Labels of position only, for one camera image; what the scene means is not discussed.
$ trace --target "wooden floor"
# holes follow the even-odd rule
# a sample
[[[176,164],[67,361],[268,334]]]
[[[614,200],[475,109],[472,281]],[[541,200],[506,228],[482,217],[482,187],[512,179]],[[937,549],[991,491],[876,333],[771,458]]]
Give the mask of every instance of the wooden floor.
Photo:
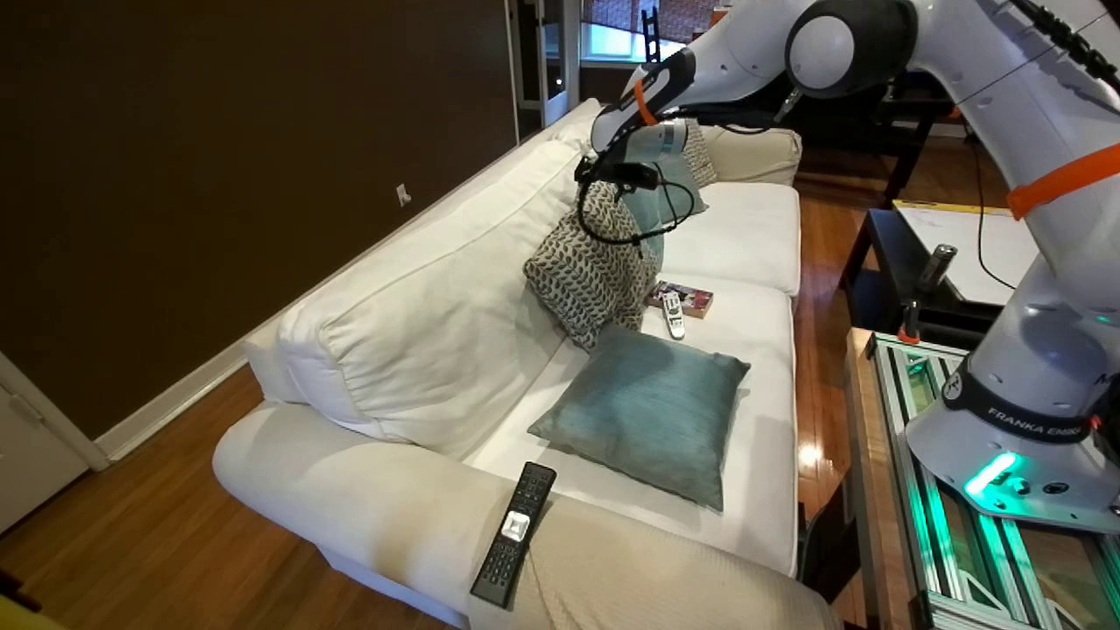
[[[806,158],[806,282],[796,301],[801,443],[822,462],[801,471],[807,516],[845,464],[845,390],[837,276],[865,206],[881,193],[886,158]],[[906,200],[1000,200],[982,149],[926,145]],[[46,611],[76,630],[198,626],[438,626],[333,572],[317,551],[235,504],[208,471],[226,424],[260,403],[248,372],[213,388],[125,462],[87,476],[0,539],[0,565]]]

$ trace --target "gray pillow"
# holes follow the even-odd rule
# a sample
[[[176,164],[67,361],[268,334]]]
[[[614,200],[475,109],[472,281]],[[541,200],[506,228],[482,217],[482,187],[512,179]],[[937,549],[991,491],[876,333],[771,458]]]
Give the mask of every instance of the gray pillow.
[[[527,427],[691,504],[723,508],[723,443],[748,364],[608,330],[562,400]]]
[[[613,185],[591,185],[584,200],[589,224],[608,239],[636,234],[634,217],[614,204]],[[584,348],[613,323],[639,324],[650,288],[634,243],[594,241],[578,217],[562,217],[526,259],[527,289]]]

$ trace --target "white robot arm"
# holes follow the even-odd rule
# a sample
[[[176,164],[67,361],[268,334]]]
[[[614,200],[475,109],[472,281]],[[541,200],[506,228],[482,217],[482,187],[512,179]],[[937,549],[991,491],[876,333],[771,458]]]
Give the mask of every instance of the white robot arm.
[[[937,78],[1004,172],[1039,259],[906,443],[985,515],[1115,535],[1120,470],[1088,417],[1120,372],[1120,7],[1108,4],[737,0],[597,114],[594,149],[620,162],[636,126],[779,78],[789,96],[849,93],[900,71]]]

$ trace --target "teal pillow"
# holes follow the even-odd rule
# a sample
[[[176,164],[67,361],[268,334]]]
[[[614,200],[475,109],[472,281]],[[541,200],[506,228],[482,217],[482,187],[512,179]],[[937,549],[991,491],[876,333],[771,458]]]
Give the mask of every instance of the teal pillow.
[[[723,443],[744,372],[736,358],[613,324],[527,434],[720,512]]]

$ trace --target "green light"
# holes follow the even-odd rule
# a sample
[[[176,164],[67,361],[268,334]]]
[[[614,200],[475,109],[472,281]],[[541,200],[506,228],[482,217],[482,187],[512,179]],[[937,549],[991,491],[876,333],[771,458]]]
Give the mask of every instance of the green light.
[[[991,458],[991,464],[982,464],[969,483],[967,492],[981,497],[992,478],[1000,478],[1007,470],[1014,470],[1019,455],[1014,452],[1000,452],[996,458]]]

